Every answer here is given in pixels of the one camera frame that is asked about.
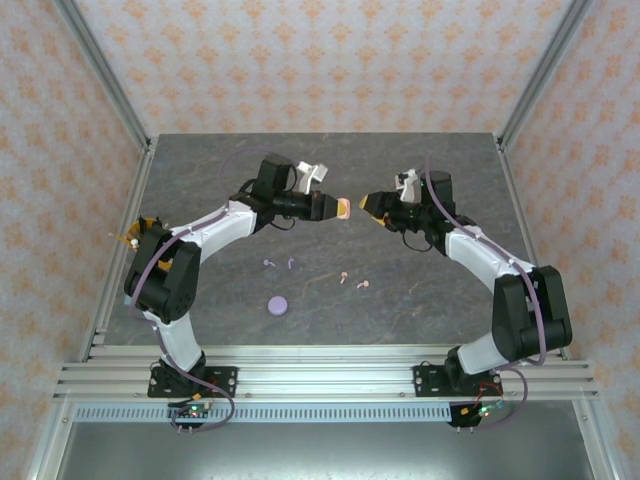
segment patterned wallpaper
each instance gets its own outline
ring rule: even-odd
[[[563,274],[571,351],[595,360],[617,445],[637,474],[640,9],[596,0],[589,13],[509,161],[540,259]]]
[[[570,0],[79,0],[149,135],[499,132]]]
[[[89,325],[138,148],[50,0],[0,4],[0,478]]]

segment purple disc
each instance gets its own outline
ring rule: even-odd
[[[287,308],[289,307],[289,304],[287,303],[287,299],[284,297],[273,297],[271,300],[269,300],[268,307],[269,312],[272,315],[279,317],[280,315],[284,315],[284,313],[287,311]]]

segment gray floor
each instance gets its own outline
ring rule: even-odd
[[[445,424],[76,424],[59,480],[589,480],[569,402],[473,435]]]
[[[329,174],[318,188],[351,199],[356,208],[347,222],[298,222],[290,232],[267,227],[209,259],[191,312],[201,344],[443,344],[488,331],[491,295],[476,278],[435,251],[408,250],[399,234],[386,231],[357,205],[366,193],[392,190],[396,173],[422,166],[430,155],[433,168],[452,174],[458,211],[526,258],[491,135],[162,135],[141,213],[177,226],[217,209],[219,162],[256,145],[296,161],[325,163]],[[248,155],[231,165],[228,193],[256,175],[262,157]],[[407,239],[424,245],[419,237]],[[292,270],[286,266],[290,256]],[[276,267],[265,267],[265,258]],[[349,278],[340,285],[343,271]],[[365,279],[370,287],[356,289]],[[283,317],[267,312],[274,295],[289,300]],[[147,325],[128,317],[121,288],[106,343],[155,343]]]

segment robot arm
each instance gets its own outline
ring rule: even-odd
[[[445,369],[448,368],[451,385],[455,387],[469,377],[540,353],[531,299],[514,263],[522,267],[535,287],[548,348],[568,345],[572,332],[558,271],[549,266],[537,268],[507,252],[509,261],[498,255],[479,241],[486,237],[471,219],[456,215],[451,176],[446,172],[430,172],[430,177],[433,190],[446,211],[475,237],[455,228],[438,210],[424,177],[419,178],[421,201],[416,201],[418,176],[413,170],[396,177],[399,192],[369,194],[363,198],[360,207],[392,232],[403,235],[407,230],[424,232],[430,245],[464,265],[493,293],[491,331],[449,352]]]
[[[200,265],[231,242],[258,232],[278,215],[311,221],[349,217],[348,200],[310,191],[312,182],[324,178],[326,167],[301,162],[298,169],[305,179],[300,184],[302,191],[293,191],[293,187],[287,189],[292,169],[288,160],[268,155],[262,161],[257,177],[231,197],[228,207],[171,230],[165,229],[160,221],[144,219],[129,230],[127,239],[136,255],[125,280],[127,295],[132,295],[142,272],[160,247],[178,232],[189,230],[153,267],[137,306],[145,318],[154,322],[154,329],[161,335],[167,353],[176,365],[198,378],[202,378],[205,358],[193,335],[189,309],[196,297]],[[210,224],[206,227],[196,228],[207,223]],[[172,370],[165,361],[166,355],[163,355],[162,367]],[[170,375],[176,382],[185,382],[174,373],[170,372]]]

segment small pink object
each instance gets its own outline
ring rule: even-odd
[[[279,317],[280,315],[284,315],[286,313],[287,308],[289,308],[289,303],[284,297],[273,297],[271,300],[269,300],[267,308],[269,308],[269,313],[275,315],[276,317]]]

